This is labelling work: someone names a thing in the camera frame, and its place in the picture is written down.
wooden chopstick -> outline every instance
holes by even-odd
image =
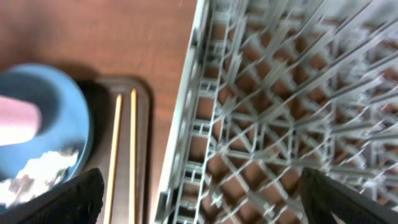
[[[112,146],[111,146],[111,160],[109,163],[108,184],[106,186],[104,224],[111,223],[114,176],[116,173],[116,163],[117,163],[117,158],[118,158],[117,155],[118,155],[122,99],[123,99],[122,94],[119,94],[118,97],[116,98],[116,109],[115,109],[115,113],[114,113],[113,135],[112,135]]]
[[[137,93],[131,92],[129,224],[136,223]]]

brown wooden surface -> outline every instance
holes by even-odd
[[[130,75],[154,96],[149,220],[196,1],[0,0],[0,70],[54,65],[77,78]]]

dark tray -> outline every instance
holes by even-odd
[[[134,88],[137,91],[136,222],[144,223],[149,94],[139,81],[126,77],[98,78],[95,81],[78,81],[78,84],[89,104],[95,126],[93,148],[84,171],[99,168],[104,178],[105,189],[109,174],[116,97],[123,94],[111,223],[127,223],[129,218],[131,91]],[[103,223],[103,217],[104,206],[97,222]]]

gray plastic crate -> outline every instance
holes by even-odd
[[[198,0],[155,222],[305,223],[303,167],[397,210],[397,11]]]

blue bowl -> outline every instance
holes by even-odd
[[[79,155],[63,181],[82,170],[90,154],[93,127],[85,97],[67,74],[46,65],[18,65],[0,75],[0,95],[35,103],[42,113],[35,138],[0,146],[0,180],[14,178],[29,159],[68,147],[78,149]]]

